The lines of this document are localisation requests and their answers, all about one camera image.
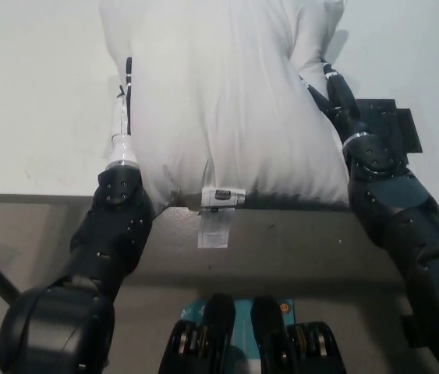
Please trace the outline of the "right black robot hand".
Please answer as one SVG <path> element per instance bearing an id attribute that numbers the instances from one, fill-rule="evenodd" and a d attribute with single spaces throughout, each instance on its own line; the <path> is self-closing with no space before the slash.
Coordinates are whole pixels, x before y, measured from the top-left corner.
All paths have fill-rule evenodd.
<path id="1" fill-rule="evenodd" d="M 341 140 L 342 148 L 345 149 L 354 140 L 371 136 L 373 130 L 362 120 L 357 100 L 344 76 L 329 62 L 325 60 L 321 62 L 327 84 L 326 97 L 303 77 L 299 78 L 317 107 L 334 126 Z"/>

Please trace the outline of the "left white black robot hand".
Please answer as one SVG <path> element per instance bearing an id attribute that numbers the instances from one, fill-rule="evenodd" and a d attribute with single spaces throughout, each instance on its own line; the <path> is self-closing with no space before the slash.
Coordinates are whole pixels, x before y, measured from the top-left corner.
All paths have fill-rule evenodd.
<path id="1" fill-rule="evenodd" d="M 132 58 L 126 59 L 125 85 L 120 86 L 112 113 L 111 145 L 108 166 L 137 167 L 131 129 Z"/>

